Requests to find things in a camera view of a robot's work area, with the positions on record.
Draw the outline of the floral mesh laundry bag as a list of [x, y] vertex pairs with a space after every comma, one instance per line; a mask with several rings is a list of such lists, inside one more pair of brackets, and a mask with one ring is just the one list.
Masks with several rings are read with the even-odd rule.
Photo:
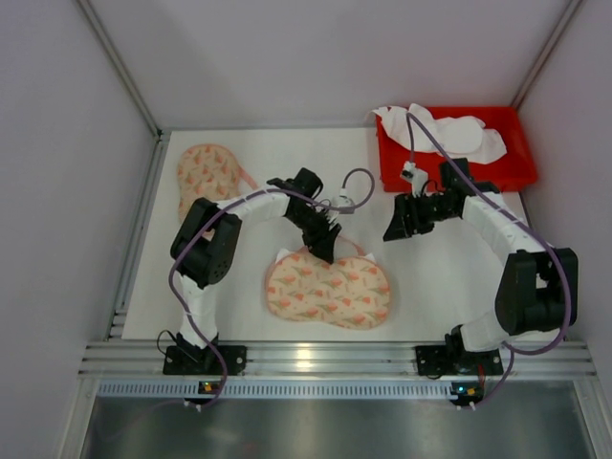
[[368, 253], [341, 238], [350, 249], [332, 264], [310, 254], [275, 261], [264, 277], [269, 312], [294, 322], [321, 322], [347, 330], [368, 331], [382, 325], [392, 305], [391, 284], [377, 263], [357, 254]]

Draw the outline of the white bra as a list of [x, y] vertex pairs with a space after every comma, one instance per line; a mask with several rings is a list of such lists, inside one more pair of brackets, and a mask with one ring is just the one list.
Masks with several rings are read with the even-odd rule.
[[[294, 255], [294, 254], [297, 254], [297, 255], [302, 255], [302, 254], [304, 254], [304, 253], [308, 254], [308, 252], [307, 252], [307, 251], [289, 251], [289, 250], [287, 250], [287, 249], [281, 249], [281, 250], [278, 252], [278, 254], [276, 255], [275, 262], [276, 262], [276, 263], [278, 263], [278, 262], [280, 262], [282, 259], [287, 258], [287, 257], [288, 257], [288, 256], [290, 256], [290, 255]], [[375, 261], [376, 261], [376, 258], [374, 257], [374, 255], [373, 255], [372, 253], [361, 253], [361, 254], [357, 254], [357, 257], [364, 258], [364, 259], [367, 259], [367, 260], [372, 261], [372, 262], [375, 262]]]

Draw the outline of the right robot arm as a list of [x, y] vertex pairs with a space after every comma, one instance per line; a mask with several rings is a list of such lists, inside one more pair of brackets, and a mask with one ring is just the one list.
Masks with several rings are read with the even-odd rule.
[[428, 193], [427, 173], [405, 162], [402, 178], [411, 190], [394, 199], [386, 242], [425, 235], [438, 222], [470, 224], [503, 266], [494, 304], [481, 317], [446, 336], [455, 353], [483, 353], [535, 332], [562, 333], [578, 314], [579, 261], [568, 248], [555, 249], [506, 205], [491, 182], [476, 182], [467, 160], [439, 166], [442, 188]]

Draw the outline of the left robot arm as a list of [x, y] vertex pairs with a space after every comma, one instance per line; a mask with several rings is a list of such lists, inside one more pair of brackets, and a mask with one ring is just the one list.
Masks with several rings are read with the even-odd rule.
[[270, 179], [264, 186], [224, 202], [198, 198], [191, 205], [171, 245], [173, 265], [168, 274], [171, 292], [184, 312], [176, 344], [203, 354], [217, 337], [217, 300], [206, 291], [229, 273], [240, 235], [261, 223], [284, 218], [302, 231], [308, 252], [334, 262], [341, 226], [338, 215], [351, 206], [324, 204], [315, 199], [322, 182], [302, 168], [293, 179]]

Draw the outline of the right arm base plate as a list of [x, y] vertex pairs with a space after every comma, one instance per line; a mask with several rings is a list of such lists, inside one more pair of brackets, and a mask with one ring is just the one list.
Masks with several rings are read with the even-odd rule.
[[456, 353], [445, 345], [420, 345], [415, 355], [420, 376], [501, 376], [504, 372], [498, 350]]

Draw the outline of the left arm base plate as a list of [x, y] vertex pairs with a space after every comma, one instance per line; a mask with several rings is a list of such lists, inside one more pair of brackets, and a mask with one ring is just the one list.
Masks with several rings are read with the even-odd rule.
[[[227, 367], [229, 376], [237, 376], [247, 363], [247, 347], [242, 345], [221, 345], [217, 350]], [[208, 347], [187, 348], [172, 345], [166, 351], [163, 374], [170, 376], [222, 376], [224, 374], [220, 359]]]

